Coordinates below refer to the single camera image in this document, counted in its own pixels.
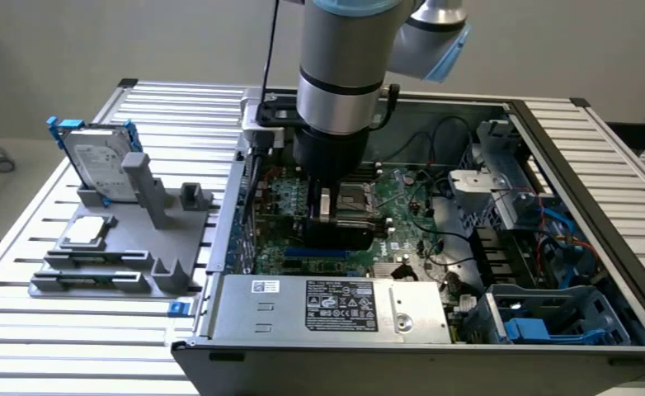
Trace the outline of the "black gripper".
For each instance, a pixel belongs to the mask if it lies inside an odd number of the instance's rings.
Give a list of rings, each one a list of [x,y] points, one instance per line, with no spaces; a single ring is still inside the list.
[[[301,128],[293,134],[293,160],[312,179],[335,184],[360,165],[368,135],[368,129],[336,135]]]

